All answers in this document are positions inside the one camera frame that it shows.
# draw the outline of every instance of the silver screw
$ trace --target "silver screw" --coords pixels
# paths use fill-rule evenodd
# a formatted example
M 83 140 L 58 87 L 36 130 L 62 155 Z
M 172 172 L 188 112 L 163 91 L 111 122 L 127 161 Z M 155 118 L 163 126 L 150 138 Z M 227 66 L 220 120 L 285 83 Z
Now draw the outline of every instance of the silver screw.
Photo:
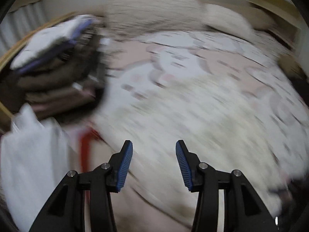
M 208 165 L 205 162 L 201 162 L 200 164 L 198 164 L 198 167 L 200 169 L 206 169 L 208 167 Z
M 238 169 L 234 170 L 233 173 L 234 173 L 234 175 L 237 176 L 237 177 L 242 175 L 241 171 L 238 170 Z
M 76 174 L 76 172 L 74 170 L 70 170 L 70 171 L 68 171 L 67 176 L 73 177 L 75 174 Z
M 111 166 L 111 165 L 109 165 L 108 163 L 103 163 L 103 164 L 101 165 L 101 168 L 102 168 L 102 169 L 109 169 L 110 166 Z

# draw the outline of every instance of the black object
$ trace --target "black object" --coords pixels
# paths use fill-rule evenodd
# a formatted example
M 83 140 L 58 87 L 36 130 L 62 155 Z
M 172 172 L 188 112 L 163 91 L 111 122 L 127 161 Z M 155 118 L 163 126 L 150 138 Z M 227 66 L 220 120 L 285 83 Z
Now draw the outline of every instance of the black object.
M 263 201 L 241 171 L 225 173 L 201 163 L 183 140 L 177 142 L 176 153 L 185 185 L 189 185 L 191 192 L 199 192 L 192 232 L 217 231 L 219 189 L 224 190 L 224 232 L 278 231 Z
M 92 232 L 116 232 L 110 192 L 118 193 L 123 186 L 132 152 L 132 142 L 126 140 L 109 163 L 87 173 L 69 171 L 48 198 L 29 232 L 84 232 L 85 190 L 90 190 Z

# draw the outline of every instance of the white pillow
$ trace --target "white pillow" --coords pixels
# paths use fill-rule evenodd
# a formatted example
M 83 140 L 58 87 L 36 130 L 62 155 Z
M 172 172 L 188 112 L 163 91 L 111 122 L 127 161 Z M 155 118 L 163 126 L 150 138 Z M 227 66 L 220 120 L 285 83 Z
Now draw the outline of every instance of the white pillow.
M 215 4 L 206 4 L 202 21 L 219 31 L 253 42 L 254 32 L 251 24 L 235 11 Z

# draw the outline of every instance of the blue ribbed rubber pad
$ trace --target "blue ribbed rubber pad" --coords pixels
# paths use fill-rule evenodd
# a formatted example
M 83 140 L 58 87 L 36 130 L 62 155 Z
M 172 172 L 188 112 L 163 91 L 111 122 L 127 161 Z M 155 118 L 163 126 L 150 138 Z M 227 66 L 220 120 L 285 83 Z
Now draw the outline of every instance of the blue ribbed rubber pad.
M 133 144 L 132 142 L 130 142 L 126 148 L 125 155 L 123 157 L 123 160 L 121 162 L 121 165 L 118 171 L 118 181 L 116 185 L 116 188 L 118 191 L 120 191 L 120 189 L 125 185 L 125 181 L 126 181 L 127 173 L 128 173 L 129 166 L 131 163 L 132 155 L 133 155 Z
M 182 174 L 184 185 L 189 189 L 189 191 L 191 191 L 193 185 L 191 171 L 179 142 L 176 143 L 176 156 Z

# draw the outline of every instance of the purple cloth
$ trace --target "purple cloth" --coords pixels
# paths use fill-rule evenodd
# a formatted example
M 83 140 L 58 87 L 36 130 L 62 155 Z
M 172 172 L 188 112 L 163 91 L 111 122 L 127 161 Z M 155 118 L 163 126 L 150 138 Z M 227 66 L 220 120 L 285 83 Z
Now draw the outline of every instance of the purple cloth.
M 81 32 L 86 29 L 90 24 L 92 24 L 93 19 L 89 19 L 85 21 L 84 23 L 77 26 L 77 28 L 74 30 L 71 39 L 69 41 L 63 42 L 59 45 L 56 45 L 52 47 L 50 50 L 48 50 L 43 56 L 31 61 L 30 63 L 26 64 L 25 66 L 19 68 L 16 70 L 16 74 L 18 76 L 23 76 L 27 74 L 28 72 L 31 72 L 35 70 L 36 68 L 40 67 L 41 65 L 46 64 L 47 62 L 51 61 L 54 57 L 59 55 L 61 52 L 71 49 L 76 44 L 76 38 L 81 34 Z

